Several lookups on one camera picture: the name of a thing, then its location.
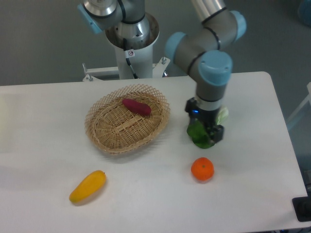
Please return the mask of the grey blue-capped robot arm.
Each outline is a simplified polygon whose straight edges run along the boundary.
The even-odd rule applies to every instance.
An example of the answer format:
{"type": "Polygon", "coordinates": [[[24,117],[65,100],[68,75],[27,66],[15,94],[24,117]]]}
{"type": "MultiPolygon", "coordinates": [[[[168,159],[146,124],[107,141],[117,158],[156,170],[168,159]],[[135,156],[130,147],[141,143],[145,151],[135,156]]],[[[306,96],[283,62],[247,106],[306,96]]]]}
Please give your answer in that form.
{"type": "MultiPolygon", "coordinates": [[[[224,135],[217,115],[233,62],[223,48],[244,35],[246,21],[239,12],[229,11],[222,0],[195,0],[192,4],[202,30],[194,37],[172,34],[165,45],[165,57],[196,82],[195,96],[185,107],[190,118],[187,132],[194,143],[206,148],[224,135]]],[[[94,33],[105,32],[115,49],[120,79],[151,77],[159,26],[146,12],[144,1],[85,0],[78,11],[94,33]]]]}

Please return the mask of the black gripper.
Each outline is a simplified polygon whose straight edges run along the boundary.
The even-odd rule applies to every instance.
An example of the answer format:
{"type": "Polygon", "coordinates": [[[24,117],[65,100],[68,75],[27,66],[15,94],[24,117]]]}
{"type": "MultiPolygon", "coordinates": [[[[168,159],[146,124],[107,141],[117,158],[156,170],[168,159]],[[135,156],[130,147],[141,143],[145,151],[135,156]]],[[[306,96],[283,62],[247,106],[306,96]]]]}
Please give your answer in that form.
{"type": "Polygon", "coordinates": [[[216,123],[222,100],[207,101],[193,97],[186,102],[185,112],[189,116],[189,126],[197,126],[201,122],[207,130],[211,143],[220,142],[224,136],[225,128],[216,123]]]}

